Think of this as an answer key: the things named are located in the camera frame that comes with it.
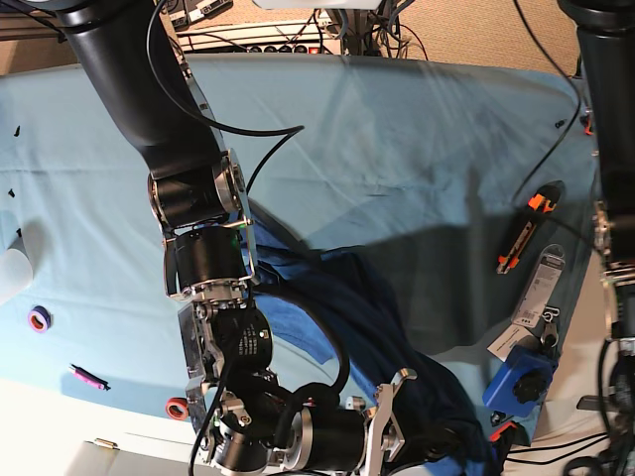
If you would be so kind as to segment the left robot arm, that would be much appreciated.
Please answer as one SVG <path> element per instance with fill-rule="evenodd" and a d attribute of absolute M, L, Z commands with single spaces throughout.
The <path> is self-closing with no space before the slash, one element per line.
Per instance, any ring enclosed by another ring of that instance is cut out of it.
<path fill-rule="evenodd" d="M 602 284 L 615 302 L 606 309 L 617 345 L 614 383 L 618 417 L 608 421 L 607 450 L 569 461 L 566 475 L 629 475 L 634 471 L 634 4 L 562 1 L 576 24 L 599 153 L 601 199 L 594 218 Z"/>

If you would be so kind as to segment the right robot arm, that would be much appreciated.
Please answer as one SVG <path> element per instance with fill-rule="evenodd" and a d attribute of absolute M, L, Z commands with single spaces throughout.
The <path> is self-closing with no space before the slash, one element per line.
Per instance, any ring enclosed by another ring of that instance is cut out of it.
<path fill-rule="evenodd" d="M 350 373 L 341 339 L 318 328 L 339 369 L 330 384 L 289 391 L 270 365 L 273 336 L 255 302 L 267 294 L 309 311 L 295 292 L 262 284 L 248 188 L 187 64 L 176 56 L 157 1 L 55 1 L 51 5 L 115 125 L 141 154 L 163 236 L 164 283 L 179 314 L 188 366 L 193 456 L 225 475 L 325 471 L 383 475 L 407 437 L 393 411 L 399 370 L 366 408 L 341 393 Z"/>

